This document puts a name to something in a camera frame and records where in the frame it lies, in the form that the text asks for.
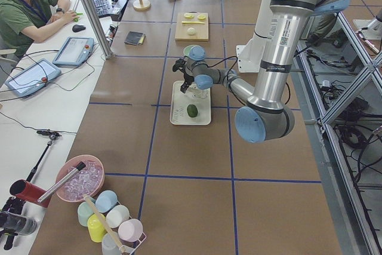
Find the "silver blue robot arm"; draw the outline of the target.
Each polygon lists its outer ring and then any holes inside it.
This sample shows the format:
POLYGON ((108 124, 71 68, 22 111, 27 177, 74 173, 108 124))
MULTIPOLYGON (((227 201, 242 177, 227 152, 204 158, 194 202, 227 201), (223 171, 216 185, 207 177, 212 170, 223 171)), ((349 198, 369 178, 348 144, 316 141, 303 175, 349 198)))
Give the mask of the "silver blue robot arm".
POLYGON ((295 121, 281 97, 303 27, 310 16, 338 13, 349 4, 350 0, 270 0, 269 35, 255 85, 231 69, 209 67, 205 50, 196 45, 172 67, 184 75, 181 92, 185 93, 193 82, 200 90, 221 84, 245 103, 235 115, 236 130, 245 141, 258 143, 286 136, 295 121))

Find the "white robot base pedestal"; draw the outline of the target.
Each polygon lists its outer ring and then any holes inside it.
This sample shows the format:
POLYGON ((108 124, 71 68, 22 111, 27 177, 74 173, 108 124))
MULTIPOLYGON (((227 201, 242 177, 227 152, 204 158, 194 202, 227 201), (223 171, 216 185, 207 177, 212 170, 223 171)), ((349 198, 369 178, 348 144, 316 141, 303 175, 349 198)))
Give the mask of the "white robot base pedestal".
POLYGON ((238 69, 240 73, 258 73, 266 43, 272 38, 269 34, 273 13, 271 0, 261 0, 254 34, 246 45, 236 46, 238 69))

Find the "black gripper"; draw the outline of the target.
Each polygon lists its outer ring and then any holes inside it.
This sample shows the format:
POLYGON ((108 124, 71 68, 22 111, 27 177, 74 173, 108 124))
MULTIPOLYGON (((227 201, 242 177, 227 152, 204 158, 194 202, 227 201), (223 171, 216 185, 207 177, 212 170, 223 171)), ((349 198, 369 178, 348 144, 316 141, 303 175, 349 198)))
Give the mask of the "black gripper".
POLYGON ((192 75, 189 75, 187 72, 183 73, 184 77, 184 83, 180 87, 180 91, 182 93, 185 93, 187 89, 190 87, 190 85, 194 82, 194 77, 192 75))

